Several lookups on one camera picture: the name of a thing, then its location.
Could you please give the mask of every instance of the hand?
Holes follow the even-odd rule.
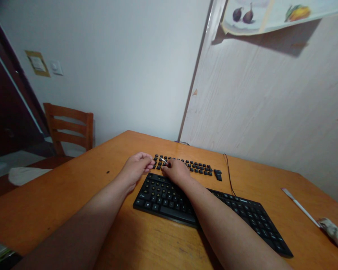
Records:
[[[180,186],[180,182],[190,178],[190,171],[183,161],[170,159],[167,163],[170,164],[170,168],[162,166],[163,175],[169,177],[176,185]]]
[[[124,181],[128,186],[128,192],[132,191],[143,173],[153,168],[154,160],[151,155],[139,152],[128,158],[117,178]]]

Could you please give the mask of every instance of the black cable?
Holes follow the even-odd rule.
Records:
[[[233,186],[232,186],[232,180],[230,179],[230,170],[229,170],[229,161],[228,161],[228,157],[226,156],[225,153],[224,153],[223,155],[224,155],[225,158],[226,158],[226,165],[228,166],[228,174],[229,174],[230,189],[231,189],[232,193],[234,194],[234,196],[236,196],[236,195],[235,195],[235,192],[234,192],[234,189],[233,189]]]
[[[182,144],[186,144],[186,145],[189,145],[190,146],[190,144],[189,143],[187,143],[187,142],[180,142],[180,141],[175,141],[176,143],[182,143]]]

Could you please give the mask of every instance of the white pen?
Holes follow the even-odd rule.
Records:
[[[294,199],[293,195],[288,191],[288,189],[282,188],[282,190],[284,191],[285,194],[288,195],[289,198],[291,198],[291,199],[293,200],[293,202],[294,202],[294,203],[295,203],[295,204],[303,211],[303,213],[305,213],[306,216],[309,217],[309,219],[310,219],[311,221],[313,221],[313,223],[314,223],[315,225],[318,226],[318,228],[321,228],[321,227],[319,226],[319,224],[314,220],[314,218],[312,218],[312,216],[307,212],[307,210],[305,210],[305,209],[303,208],[303,206],[301,206],[300,203],[299,203],[296,199]]]

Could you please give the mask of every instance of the chair backrest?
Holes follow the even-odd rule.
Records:
[[[50,103],[44,103],[45,114],[48,120],[48,126],[50,130],[51,138],[53,139],[54,148],[58,156],[65,156],[65,152],[61,145],[61,141],[78,144],[84,147],[87,151],[93,148],[93,118],[94,115],[91,112],[85,113],[75,109],[69,109],[66,107],[52,105]],[[77,119],[86,124],[74,124],[66,122],[64,120],[56,119],[54,116],[65,116],[73,119]],[[67,129],[81,133],[85,138],[67,134],[58,131],[58,129]]]

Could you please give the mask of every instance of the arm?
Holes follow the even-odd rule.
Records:
[[[225,269],[291,269],[248,224],[190,177],[183,162],[162,170],[188,196],[212,249]]]
[[[152,169],[152,157],[130,157],[117,177],[28,254],[15,269],[92,269],[127,194]]]

